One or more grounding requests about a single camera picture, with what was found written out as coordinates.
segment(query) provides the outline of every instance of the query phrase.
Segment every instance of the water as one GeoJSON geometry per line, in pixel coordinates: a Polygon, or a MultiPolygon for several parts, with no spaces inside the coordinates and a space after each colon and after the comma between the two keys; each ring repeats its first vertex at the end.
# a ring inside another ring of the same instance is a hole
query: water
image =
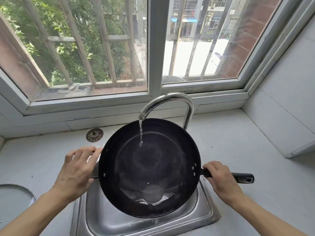
{"type": "Polygon", "coordinates": [[[139,126],[140,126],[140,146],[142,146],[142,120],[139,120],[139,126]]]}

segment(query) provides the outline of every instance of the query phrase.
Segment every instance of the black handle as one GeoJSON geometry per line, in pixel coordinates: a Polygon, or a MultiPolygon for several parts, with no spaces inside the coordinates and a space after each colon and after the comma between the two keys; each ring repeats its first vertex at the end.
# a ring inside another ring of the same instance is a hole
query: black handle
{"type": "MultiPolygon", "coordinates": [[[[208,169],[201,169],[200,174],[206,178],[212,177],[208,169]]],[[[254,183],[254,180],[255,180],[253,174],[232,172],[232,175],[234,176],[234,179],[236,180],[236,182],[241,183],[241,184],[251,184],[251,183],[254,183]]]]}

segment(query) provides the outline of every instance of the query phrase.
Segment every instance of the drain strainer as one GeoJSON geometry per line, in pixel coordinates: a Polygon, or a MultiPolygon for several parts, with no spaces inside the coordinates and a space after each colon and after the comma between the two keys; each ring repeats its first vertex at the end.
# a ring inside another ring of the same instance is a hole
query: drain strainer
{"type": "Polygon", "coordinates": [[[95,143],[97,141],[99,141],[104,135],[104,132],[102,129],[100,128],[93,128],[92,130],[90,130],[87,134],[86,134],[86,139],[90,142],[90,143],[95,143]]]}

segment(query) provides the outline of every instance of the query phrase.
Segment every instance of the stainless steel faucet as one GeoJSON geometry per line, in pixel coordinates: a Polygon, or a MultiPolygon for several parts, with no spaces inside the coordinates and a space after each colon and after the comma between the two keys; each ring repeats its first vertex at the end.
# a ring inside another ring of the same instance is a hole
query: stainless steel faucet
{"type": "Polygon", "coordinates": [[[166,103],[172,100],[180,100],[187,104],[188,109],[187,109],[186,116],[183,123],[183,129],[186,130],[188,123],[191,120],[192,115],[194,114],[195,106],[191,97],[189,97],[187,94],[184,94],[184,93],[167,93],[166,95],[162,95],[160,97],[153,99],[141,110],[140,115],[139,115],[139,120],[144,121],[153,109],[155,109],[157,106],[159,106],[162,103],[166,103]]]}

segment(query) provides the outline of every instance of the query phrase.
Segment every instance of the sink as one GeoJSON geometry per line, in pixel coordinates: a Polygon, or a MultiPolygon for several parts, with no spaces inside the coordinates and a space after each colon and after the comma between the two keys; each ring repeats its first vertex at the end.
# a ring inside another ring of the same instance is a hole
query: sink
{"type": "Polygon", "coordinates": [[[116,209],[98,179],[75,201],[70,236],[170,236],[217,222],[220,218],[203,176],[191,198],[171,214],[136,218],[116,209]]]}

